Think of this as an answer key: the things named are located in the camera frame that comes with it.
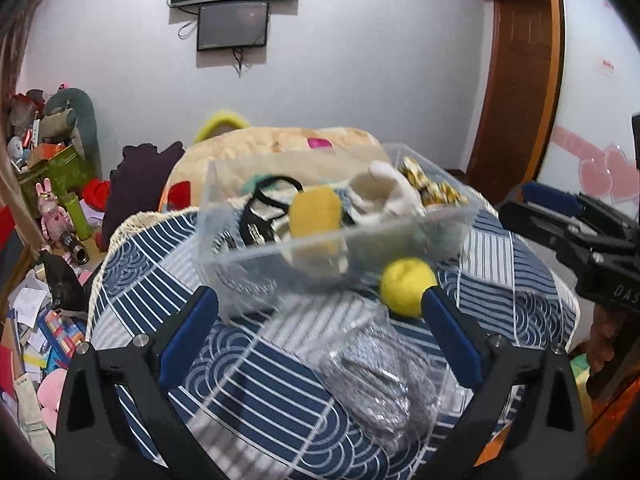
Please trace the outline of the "yellow patterned fabric scrunchie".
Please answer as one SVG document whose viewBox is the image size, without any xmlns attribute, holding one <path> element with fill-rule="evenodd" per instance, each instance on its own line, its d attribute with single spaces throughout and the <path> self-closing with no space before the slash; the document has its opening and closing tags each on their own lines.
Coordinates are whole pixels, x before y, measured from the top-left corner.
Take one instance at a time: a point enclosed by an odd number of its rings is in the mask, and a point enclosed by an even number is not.
<svg viewBox="0 0 640 480">
<path fill-rule="evenodd" d="M 422 167 L 412 157 L 405 156 L 398 170 L 418 191 L 424 207 L 431 205 L 460 206 L 469 203 L 469 200 L 448 182 L 437 182 L 427 177 Z"/>
</svg>

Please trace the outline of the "pink plush slipper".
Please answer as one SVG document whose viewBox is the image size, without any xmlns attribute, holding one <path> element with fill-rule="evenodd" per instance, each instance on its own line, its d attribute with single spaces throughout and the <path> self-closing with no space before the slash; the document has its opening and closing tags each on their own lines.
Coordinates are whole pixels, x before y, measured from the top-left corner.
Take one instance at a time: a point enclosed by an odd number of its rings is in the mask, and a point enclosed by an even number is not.
<svg viewBox="0 0 640 480">
<path fill-rule="evenodd" d="M 57 368 L 43 378 L 37 390 L 40 415 L 51 434 L 56 433 L 58 407 L 62 398 L 66 374 L 67 370 L 65 368 Z"/>
</svg>

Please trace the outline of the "clear bubble wrap bag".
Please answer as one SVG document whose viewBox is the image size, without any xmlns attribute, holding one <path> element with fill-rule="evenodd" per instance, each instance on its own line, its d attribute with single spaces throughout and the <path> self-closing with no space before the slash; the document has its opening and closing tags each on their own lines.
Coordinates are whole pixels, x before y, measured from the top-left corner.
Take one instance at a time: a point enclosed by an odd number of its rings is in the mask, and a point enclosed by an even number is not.
<svg viewBox="0 0 640 480">
<path fill-rule="evenodd" d="M 307 344 L 300 356 L 364 435 L 394 455 L 424 438 L 439 414 L 462 413 L 471 393 L 444 361 L 368 309 Z"/>
</svg>

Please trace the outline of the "brown wooden door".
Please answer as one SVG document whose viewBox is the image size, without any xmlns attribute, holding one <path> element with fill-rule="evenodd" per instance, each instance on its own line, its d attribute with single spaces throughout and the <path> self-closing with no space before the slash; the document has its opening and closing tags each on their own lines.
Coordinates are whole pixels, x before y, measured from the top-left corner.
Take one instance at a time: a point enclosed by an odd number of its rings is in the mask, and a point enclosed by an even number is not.
<svg viewBox="0 0 640 480">
<path fill-rule="evenodd" d="M 480 124 L 466 182 L 489 203 L 537 177 L 553 129 L 564 62 L 562 0 L 494 0 Z"/>
</svg>

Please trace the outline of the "yellow felt ball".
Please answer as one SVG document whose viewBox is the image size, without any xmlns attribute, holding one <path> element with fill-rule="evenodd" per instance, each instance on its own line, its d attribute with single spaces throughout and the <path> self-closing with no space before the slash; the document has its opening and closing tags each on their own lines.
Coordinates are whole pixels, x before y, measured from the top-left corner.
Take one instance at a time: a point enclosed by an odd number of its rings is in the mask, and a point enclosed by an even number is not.
<svg viewBox="0 0 640 480">
<path fill-rule="evenodd" d="M 400 258 L 384 269 L 380 295 L 393 313 L 420 318 L 423 293 L 436 285 L 436 275 L 428 263 L 419 258 Z"/>
</svg>

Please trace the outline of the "pink rabbit toy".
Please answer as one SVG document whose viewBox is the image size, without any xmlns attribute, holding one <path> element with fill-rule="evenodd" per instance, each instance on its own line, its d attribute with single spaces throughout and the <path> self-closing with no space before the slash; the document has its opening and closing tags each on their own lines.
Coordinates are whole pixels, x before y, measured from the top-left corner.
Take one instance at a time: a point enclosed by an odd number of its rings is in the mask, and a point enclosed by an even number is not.
<svg viewBox="0 0 640 480">
<path fill-rule="evenodd" d="M 78 240 L 72 218 L 58 202 L 50 179 L 45 177 L 42 182 L 37 182 L 35 189 L 43 237 L 48 243 L 63 248 L 78 266 L 88 263 L 88 250 Z"/>
</svg>

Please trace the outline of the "black headband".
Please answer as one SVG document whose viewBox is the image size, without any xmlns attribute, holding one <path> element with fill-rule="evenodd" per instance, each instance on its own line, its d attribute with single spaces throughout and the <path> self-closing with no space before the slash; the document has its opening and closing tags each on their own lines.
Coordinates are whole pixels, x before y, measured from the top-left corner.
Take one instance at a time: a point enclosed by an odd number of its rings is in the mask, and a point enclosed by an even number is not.
<svg viewBox="0 0 640 480">
<path fill-rule="evenodd" d="M 273 226 L 288 215 L 290 205 L 270 196 L 268 191 L 282 183 L 294 188 L 296 193 L 304 189 L 299 181 L 288 176 L 265 177 L 255 183 L 239 223 L 240 237 L 245 246 L 265 245 L 276 240 Z"/>
</svg>

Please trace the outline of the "clear plastic storage bin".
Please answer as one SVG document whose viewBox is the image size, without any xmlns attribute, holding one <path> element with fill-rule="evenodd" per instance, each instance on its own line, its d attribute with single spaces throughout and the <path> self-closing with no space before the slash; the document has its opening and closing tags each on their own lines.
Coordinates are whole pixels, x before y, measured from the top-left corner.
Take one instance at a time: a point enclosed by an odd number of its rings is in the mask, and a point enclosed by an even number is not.
<svg viewBox="0 0 640 480">
<path fill-rule="evenodd" d="M 479 210 L 464 184 L 404 144 L 217 160 L 196 268 L 224 321 L 292 309 L 375 285 L 398 259 L 459 255 Z"/>
</svg>

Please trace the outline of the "red box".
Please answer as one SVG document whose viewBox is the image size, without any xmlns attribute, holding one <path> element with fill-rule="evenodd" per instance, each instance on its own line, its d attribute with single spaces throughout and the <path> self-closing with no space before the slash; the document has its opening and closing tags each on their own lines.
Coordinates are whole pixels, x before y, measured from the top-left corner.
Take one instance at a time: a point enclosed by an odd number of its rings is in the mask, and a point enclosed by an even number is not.
<svg viewBox="0 0 640 480">
<path fill-rule="evenodd" d="M 0 208 L 0 250 L 6 248 L 6 244 L 14 233 L 15 221 L 9 206 Z"/>
</svg>

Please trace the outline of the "green cardboard box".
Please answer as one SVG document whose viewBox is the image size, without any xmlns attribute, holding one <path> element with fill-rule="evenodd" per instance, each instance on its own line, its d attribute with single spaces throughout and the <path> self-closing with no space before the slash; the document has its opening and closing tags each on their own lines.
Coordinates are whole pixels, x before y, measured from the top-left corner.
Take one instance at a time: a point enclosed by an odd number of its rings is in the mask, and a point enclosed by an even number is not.
<svg viewBox="0 0 640 480">
<path fill-rule="evenodd" d="M 51 159 L 38 164 L 17 178 L 24 200 L 33 214 L 37 211 L 37 193 L 35 185 L 49 178 L 52 190 L 58 197 L 67 192 L 79 193 L 82 188 L 96 177 L 96 166 L 91 159 L 81 158 L 73 145 Z"/>
</svg>

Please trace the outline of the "beige plush cushion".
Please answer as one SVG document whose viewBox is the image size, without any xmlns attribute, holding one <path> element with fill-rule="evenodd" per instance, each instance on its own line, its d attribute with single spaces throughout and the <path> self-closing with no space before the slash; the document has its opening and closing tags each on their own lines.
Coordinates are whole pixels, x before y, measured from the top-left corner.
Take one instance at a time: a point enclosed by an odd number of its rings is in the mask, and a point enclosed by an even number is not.
<svg viewBox="0 0 640 480">
<path fill-rule="evenodd" d="M 340 182 L 390 158 L 367 131 L 348 127 L 250 127 L 217 134 L 187 148 L 160 196 L 160 211 L 234 200 L 255 182 L 289 176 L 303 184 Z"/>
</svg>

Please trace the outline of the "yellow sponge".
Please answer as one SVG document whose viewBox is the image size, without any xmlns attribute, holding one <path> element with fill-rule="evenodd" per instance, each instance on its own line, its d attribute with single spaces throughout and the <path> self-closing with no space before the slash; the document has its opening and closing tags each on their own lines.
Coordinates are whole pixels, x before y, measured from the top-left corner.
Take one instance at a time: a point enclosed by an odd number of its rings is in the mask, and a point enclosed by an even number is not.
<svg viewBox="0 0 640 480">
<path fill-rule="evenodd" d="M 295 240 L 293 256 L 299 260 L 333 258 L 340 243 L 328 235 L 341 229 L 342 203 L 333 188 L 318 186 L 297 193 L 288 210 L 290 235 Z"/>
</svg>

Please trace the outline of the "yellow plush toy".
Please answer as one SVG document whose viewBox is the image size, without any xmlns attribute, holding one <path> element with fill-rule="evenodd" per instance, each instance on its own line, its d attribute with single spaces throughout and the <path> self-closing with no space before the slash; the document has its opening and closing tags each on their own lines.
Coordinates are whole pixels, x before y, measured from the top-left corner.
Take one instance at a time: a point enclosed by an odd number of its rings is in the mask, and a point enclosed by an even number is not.
<svg viewBox="0 0 640 480">
<path fill-rule="evenodd" d="M 214 136 L 218 136 L 222 130 L 234 131 L 245 129 L 250 126 L 247 119 L 231 110 L 218 110 L 200 129 L 193 140 L 193 144 L 206 141 Z"/>
</svg>

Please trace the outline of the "grey green plush toy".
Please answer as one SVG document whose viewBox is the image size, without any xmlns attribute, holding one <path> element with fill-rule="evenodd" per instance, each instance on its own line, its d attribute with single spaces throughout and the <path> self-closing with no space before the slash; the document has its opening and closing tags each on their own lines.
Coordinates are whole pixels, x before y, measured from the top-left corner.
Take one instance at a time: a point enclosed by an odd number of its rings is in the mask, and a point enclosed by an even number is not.
<svg viewBox="0 0 640 480">
<path fill-rule="evenodd" d="M 97 132 L 93 102 L 84 90 L 65 88 L 44 104 L 39 126 L 41 142 L 70 142 L 81 159 L 91 160 L 98 148 Z"/>
</svg>

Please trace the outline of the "small wall monitor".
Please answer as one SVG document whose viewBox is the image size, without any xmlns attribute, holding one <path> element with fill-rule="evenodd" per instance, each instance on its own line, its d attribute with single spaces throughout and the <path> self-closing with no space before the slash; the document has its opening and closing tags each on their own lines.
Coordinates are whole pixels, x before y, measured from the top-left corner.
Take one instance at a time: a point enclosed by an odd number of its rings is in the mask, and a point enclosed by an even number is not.
<svg viewBox="0 0 640 480">
<path fill-rule="evenodd" d="M 196 50 L 265 47 L 269 22 L 266 2 L 221 2 L 198 9 Z"/>
</svg>

